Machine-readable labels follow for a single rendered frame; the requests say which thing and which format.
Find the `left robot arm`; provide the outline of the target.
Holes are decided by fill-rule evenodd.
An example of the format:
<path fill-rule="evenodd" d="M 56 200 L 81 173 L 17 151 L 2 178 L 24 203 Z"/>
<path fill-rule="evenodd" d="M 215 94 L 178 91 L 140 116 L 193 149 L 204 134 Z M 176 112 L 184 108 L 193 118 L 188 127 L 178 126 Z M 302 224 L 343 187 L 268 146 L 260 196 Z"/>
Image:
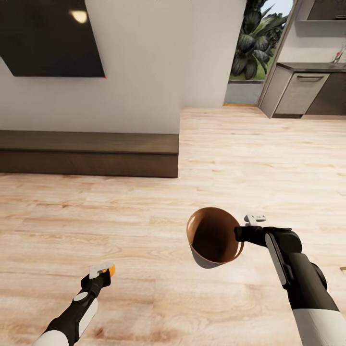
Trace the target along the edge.
<path fill-rule="evenodd" d="M 101 289 L 111 284 L 109 269 L 112 266 L 112 261 L 91 266 L 89 275 L 81 280 L 82 290 L 72 305 L 60 317 L 53 319 L 31 346 L 74 346 L 96 314 Z M 107 271 L 99 274 L 102 270 Z"/>

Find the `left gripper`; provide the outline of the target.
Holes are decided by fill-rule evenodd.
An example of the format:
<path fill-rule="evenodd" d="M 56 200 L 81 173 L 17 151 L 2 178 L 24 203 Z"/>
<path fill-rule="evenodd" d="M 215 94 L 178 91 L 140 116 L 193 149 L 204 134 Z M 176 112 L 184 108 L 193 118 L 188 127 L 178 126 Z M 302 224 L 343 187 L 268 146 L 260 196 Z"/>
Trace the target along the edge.
<path fill-rule="evenodd" d="M 85 289 L 88 285 L 95 284 L 98 289 L 99 293 L 103 287 L 110 286 L 111 284 L 111 275 L 109 271 L 106 271 L 105 273 L 100 273 L 97 278 L 90 279 L 89 276 L 86 276 L 81 280 L 81 287 L 82 289 Z"/>

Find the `trash can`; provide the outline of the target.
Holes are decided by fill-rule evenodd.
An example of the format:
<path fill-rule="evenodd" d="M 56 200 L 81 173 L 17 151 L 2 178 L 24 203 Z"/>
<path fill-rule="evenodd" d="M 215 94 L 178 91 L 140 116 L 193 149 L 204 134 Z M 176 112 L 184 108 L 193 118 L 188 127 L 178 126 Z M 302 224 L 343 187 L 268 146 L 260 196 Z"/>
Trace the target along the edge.
<path fill-rule="evenodd" d="M 236 226 L 241 225 L 223 209 L 208 206 L 195 211 L 187 222 L 186 235 L 196 264 L 213 269 L 238 258 L 245 243 L 235 240 Z"/>

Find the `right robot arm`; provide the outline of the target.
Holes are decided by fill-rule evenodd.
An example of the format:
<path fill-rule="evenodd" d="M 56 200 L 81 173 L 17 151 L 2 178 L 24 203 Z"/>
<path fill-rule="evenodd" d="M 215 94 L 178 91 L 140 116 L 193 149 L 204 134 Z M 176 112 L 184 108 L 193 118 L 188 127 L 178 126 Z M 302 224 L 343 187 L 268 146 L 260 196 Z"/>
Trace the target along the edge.
<path fill-rule="evenodd" d="M 346 346 L 346 321 L 326 291 L 317 265 L 302 253 L 299 236 L 284 226 L 257 226 L 267 217 L 246 214 L 245 226 L 236 226 L 235 240 L 266 247 L 295 317 L 302 346 Z"/>

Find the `can of soda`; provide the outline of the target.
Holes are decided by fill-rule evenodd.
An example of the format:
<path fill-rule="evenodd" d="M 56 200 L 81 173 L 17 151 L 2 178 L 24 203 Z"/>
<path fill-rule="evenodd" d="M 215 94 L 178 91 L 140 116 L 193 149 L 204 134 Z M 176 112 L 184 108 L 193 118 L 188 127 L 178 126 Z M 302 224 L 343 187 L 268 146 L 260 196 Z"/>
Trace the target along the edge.
<path fill-rule="evenodd" d="M 100 273 L 105 273 L 107 270 L 102 270 L 102 271 L 99 271 L 99 274 Z M 109 272 L 110 272 L 110 275 L 111 277 L 113 276 L 114 272 L 115 272 L 115 266 L 113 265 L 110 269 L 109 269 Z"/>

